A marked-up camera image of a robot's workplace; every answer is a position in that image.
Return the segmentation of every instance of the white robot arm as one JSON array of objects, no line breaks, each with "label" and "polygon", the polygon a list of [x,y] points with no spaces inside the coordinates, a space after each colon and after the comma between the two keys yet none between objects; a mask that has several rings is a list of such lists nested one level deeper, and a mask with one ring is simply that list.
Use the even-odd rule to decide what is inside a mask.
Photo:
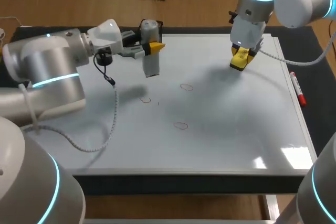
[{"label": "white robot arm", "polygon": [[[234,47],[260,49],[260,41],[273,10],[288,28],[321,18],[336,19],[336,0],[239,0],[233,14],[230,39]],[[276,224],[336,223],[336,134],[302,181],[298,193]]]},{"label": "white robot arm", "polygon": [[288,28],[304,26],[320,18],[336,19],[336,0],[239,0],[230,39],[233,44],[254,48],[275,10]]},{"label": "white robot arm", "polygon": [[[85,94],[77,67],[88,64],[93,55],[102,66],[112,63],[112,55],[141,56],[145,75],[158,75],[158,51],[164,46],[159,43],[158,23],[143,20],[138,33],[121,33],[117,23],[109,19],[87,34],[71,29],[5,45],[3,59],[9,75],[20,83],[31,81],[33,86],[27,88],[25,96],[17,88],[0,88],[0,116],[19,126],[31,124],[27,99],[39,121],[82,109]],[[141,44],[135,48],[124,47],[124,39],[130,37]]]},{"label": "white robot arm", "polygon": [[[137,40],[141,44],[132,47]],[[90,56],[100,55],[98,64],[111,63],[108,57],[114,54],[143,57],[143,70],[149,77],[159,74],[156,58],[163,46],[156,21],[143,20],[138,34],[124,34],[110,19],[87,34],[72,29],[10,43],[3,57],[14,80],[32,82],[26,96],[38,119],[44,120],[85,106],[76,67],[88,64]],[[0,88],[0,223],[82,224],[82,189],[19,128],[31,120],[23,93],[18,88]]]}]

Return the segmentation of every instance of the black mat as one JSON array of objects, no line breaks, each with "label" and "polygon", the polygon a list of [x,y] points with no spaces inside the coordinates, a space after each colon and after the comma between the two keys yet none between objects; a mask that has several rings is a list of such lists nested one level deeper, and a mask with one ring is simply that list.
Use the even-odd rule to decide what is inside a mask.
[{"label": "black mat", "polygon": [[[54,33],[72,27],[17,28],[12,41]],[[86,32],[89,27],[81,27]],[[163,28],[164,34],[228,34],[230,27]],[[313,61],[322,53],[310,26],[297,29],[267,27],[265,33],[278,37],[286,59]],[[288,65],[296,73],[307,106],[302,109],[315,150],[319,155],[336,131],[336,81],[323,60],[311,67]],[[3,63],[0,64],[0,87],[16,87]],[[296,193],[301,176],[77,176],[86,194],[164,194],[164,193]]]}]

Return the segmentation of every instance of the white cable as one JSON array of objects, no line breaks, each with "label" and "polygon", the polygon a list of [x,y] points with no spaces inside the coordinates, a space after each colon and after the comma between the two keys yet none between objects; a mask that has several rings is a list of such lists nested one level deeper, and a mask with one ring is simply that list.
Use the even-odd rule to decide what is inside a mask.
[{"label": "white cable", "polygon": [[[22,23],[20,22],[20,20],[17,17],[14,17],[14,16],[0,17],[0,19],[8,19],[8,18],[14,18],[14,19],[16,19],[16,21],[18,21],[18,23],[20,24],[20,26],[23,26]],[[5,31],[4,31],[3,35],[4,36],[0,38],[0,48],[2,48],[3,40],[4,40],[5,36],[6,36]]]},{"label": "white cable", "polygon": [[330,50],[330,47],[331,47],[332,42],[334,41],[335,37],[336,37],[336,32],[334,32],[334,34],[331,36],[324,52],[316,60],[311,61],[311,62],[296,62],[296,61],[291,61],[291,60],[285,60],[285,59],[282,59],[280,57],[271,55],[271,54],[269,54],[269,53],[267,53],[263,50],[259,50],[259,51],[262,52],[264,55],[267,55],[267,56],[269,56],[273,59],[276,59],[276,60],[280,60],[280,61],[282,61],[284,63],[287,63],[287,64],[296,65],[296,66],[311,66],[311,65],[315,65],[315,64],[319,63],[321,60],[323,60],[327,56],[327,53]]},{"label": "white cable", "polygon": [[35,114],[35,111],[34,111],[34,108],[33,108],[33,105],[30,101],[30,97],[29,97],[29,94],[27,92],[27,89],[26,87],[20,83],[19,84],[19,89],[21,90],[22,94],[23,94],[23,97],[25,98],[25,102],[26,102],[26,105],[28,107],[28,110],[29,110],[29,113],[30,113],[30,117],[33,121],[33,126],[31,127],[32,130],[35,130],[35,133],[37,135],[40,134],[40,130],[39,130],[39,126],[38,126],[38,121],[37,121],[37,118],[36,118],[36,114]]},{"label": "white cable", "polygon": [[[116,86],[113,86],[114,88],[114,99],[115,99],[115,103],[114,103],[114,116],[113,116],[113,123],[112,123],[112,128],[111,128],[111,131],[110,131],[110,135],[109,135],[109,138],[99,147],[99,148],[95,148],[95,149],[85,149],[81,146],[79,146],[78,144],[76,144],[74,142],[74,140],[69,136],[67,135],[65,132],[63,132],[62,130],[59,130],[57,128],[54,128],[52,126],[48,126],[48,125],[39,125],[39,129],[41,130],[48,130],[48,131],[54,131],[60,135],[62,135],[64,138],[66,138],[70,144],[72,144],[73,147],[75,147],[76,149],[82,151],[82,152],[88,152],[88,153],[91,153],[91,152],[97,152],[97,151],[100,151],[101,149],[105,148],[111,141],[112,137],[113,137],[113,133],[114,133],[114,129],[116,128],[115,124],[117,123],[117,114],[118,114],[118,108],[119,108],[119,95],[118,95],[118,91],[117,91],[117,88]],[[26,129],[24,129],[25,132],[30,132],[30,131],[33,131],[34,130],[34,127],[31,126],[31,127],[28,127]]]},{"label": "white cable", "polygon": [[7,19],[7,18],[14,18],[14,19],[16,19],[16,21],[18,21],[18,23],[20,24],[20,26],[23,26],[22,23],[20,22],[20,20],[17,17],[15,17],[15,16],[0,17],[0,19]]}]

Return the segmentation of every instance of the black cable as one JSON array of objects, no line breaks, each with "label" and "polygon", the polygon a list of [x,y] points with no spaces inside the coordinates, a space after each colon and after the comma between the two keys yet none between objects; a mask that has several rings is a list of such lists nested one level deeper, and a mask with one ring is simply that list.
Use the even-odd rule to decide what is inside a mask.
[{"label": "black cable", "polygon": [[115,81],[109,77],[108,75],[106,75],[106,66],[104,66],[104,72],[101,71],[101,69],[97,66],[97,63],[96,63],[96,59],[97,59],[97,55],[101,54],[100,52],[96,53],[93,57],[93,64],[94,66],[97,68],[97,70],[99,72],[101,72],[101,74],[104,76],[104,79],[107,80],[112,86],[115,85]]},{"label": "black cable", "polygon": [[[328,31],[329,31],[329,38],[331,38],[331,31],[330,31],[330,28],[331,28],[331,25],[334,21],[330,21],[330,24],[329,24],[329,28],[328,28]],[[336,49],[335,49],[335,44],[334,44],[334,41],[332,42],[332,48],[334,49],[334,54],[335,54],[335,57],[336,57]]]}]

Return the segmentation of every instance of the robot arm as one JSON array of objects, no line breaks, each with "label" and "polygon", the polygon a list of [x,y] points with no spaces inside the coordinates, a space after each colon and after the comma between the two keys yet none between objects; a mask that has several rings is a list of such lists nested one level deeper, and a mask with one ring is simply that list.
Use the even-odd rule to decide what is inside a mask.
[{"label": "robot arm", "polygon": [[288,28],[304,26],[320,18],[336,18],[336,0],[239,0],[230,39],[233,44],[254,48],[275,10]]},{"label": "robot arm", "polygon": [[[147,20],[142,22],[140,38],[147,34],[148,23]],[[159,42],[158,25],[153,20],[150,24],[156,24],[150,32],[157,32],[157,37],[148,38],[148,41],[145,41],[148,42],[146,45],[140,45],[141,50],[138,53],[143,56],[144,62],[149,60],[145,56],[152,56],[156,52],[152,46],[154,43],[150,42]],[[78,29],[71,29],[5,45],[3,59],[10,76],[20,83],[31,81],[33,86],[27,88],[26,97],[20,89],[1,88],[0,116],[18,126],[31,124],[32,117],[27,99],[38,120],[55,118],[84,108],[85,94],[77,67],[88,64],[89,57],[102,51],[103,55],[107,54],[106,57],[110,57],[108,64],[112,62],[112,55],[122,55],[124,52],[122,34],[113,19],[88,30],[87,34]],[[157,62],[152,67],[155,70],[153,75],[159,74],[159,56],[150,57],[151,60],[155,58]],[[145,73],[153,72],[152,68],[144,68]]]}]

